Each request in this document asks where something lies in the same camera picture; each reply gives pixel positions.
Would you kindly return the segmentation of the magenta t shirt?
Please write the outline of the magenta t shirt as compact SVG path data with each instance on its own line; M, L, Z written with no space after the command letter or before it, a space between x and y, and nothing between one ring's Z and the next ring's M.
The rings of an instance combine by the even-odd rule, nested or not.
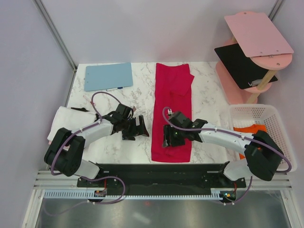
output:
M163 126L166 121L162 116L164 107L172 111L181 111L192 118L191 84L194 76L190 73L189 64L166 66L156 64L155 103L152 123L152 160L156 162L184 163L190 161L192 143L186 140L185 145L163 147Z

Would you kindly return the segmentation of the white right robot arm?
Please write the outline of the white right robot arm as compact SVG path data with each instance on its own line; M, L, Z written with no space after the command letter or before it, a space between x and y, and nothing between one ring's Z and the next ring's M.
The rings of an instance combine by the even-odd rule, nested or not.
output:
M284 158L283 151L264 131L241 133L217 127L205 120L166 120L178 135L201 143L211 143L242 154L245 159L228 162L223 172L218 174L218 183L230 186L242 177L255 176L263 181L271 181Z

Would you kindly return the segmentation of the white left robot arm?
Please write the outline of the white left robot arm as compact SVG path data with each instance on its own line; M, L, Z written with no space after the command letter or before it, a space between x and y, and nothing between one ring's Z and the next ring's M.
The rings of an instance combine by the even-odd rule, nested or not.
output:
M50 165L53 176L76 175L84 177L94 187L99 187L104 182L104 175L99 172L98 165L83 159L84 149L118 132L122 133L123 140L130 141L134 141L137 136L149 136L142 115L133 117L131 114L112 111L76 131L60 128L45 154L44 162Z

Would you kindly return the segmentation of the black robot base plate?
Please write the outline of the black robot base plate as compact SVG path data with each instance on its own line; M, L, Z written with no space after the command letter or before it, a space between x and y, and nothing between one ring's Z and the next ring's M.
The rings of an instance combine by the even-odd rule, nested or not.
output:
M244 178L223 175L226 164L100 164L97 181L80 178L79 188L106 187L111 193L209 193L245 188Z

